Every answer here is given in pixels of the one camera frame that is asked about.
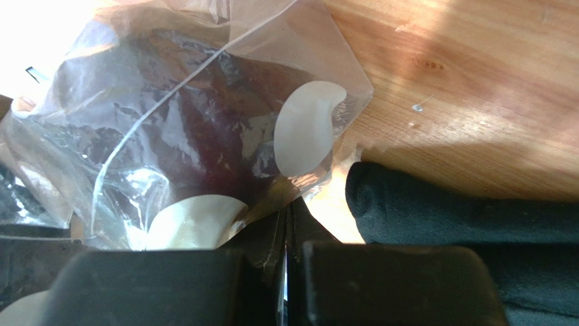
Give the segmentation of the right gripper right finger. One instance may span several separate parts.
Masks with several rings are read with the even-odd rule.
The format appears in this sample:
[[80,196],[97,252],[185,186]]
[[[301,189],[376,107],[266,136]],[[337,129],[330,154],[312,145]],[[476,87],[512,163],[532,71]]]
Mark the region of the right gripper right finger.
[[286,209],[290,325],[507,325],[465,247],[344,244],[298,199]]

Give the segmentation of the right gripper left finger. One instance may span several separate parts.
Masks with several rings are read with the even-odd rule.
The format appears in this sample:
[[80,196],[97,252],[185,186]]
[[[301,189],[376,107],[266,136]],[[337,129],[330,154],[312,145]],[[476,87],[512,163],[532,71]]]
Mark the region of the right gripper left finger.
[[40,325],[279,325],[285,211],[215,250],[88,251],[51,286]]

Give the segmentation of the clear zip top bag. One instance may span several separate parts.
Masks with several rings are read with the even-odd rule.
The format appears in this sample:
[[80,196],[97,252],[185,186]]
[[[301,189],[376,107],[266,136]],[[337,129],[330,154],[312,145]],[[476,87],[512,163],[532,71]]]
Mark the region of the clear zip top bag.
[[330,174],[373,87],[320,1],[2,1],[1,235],[214,249]]

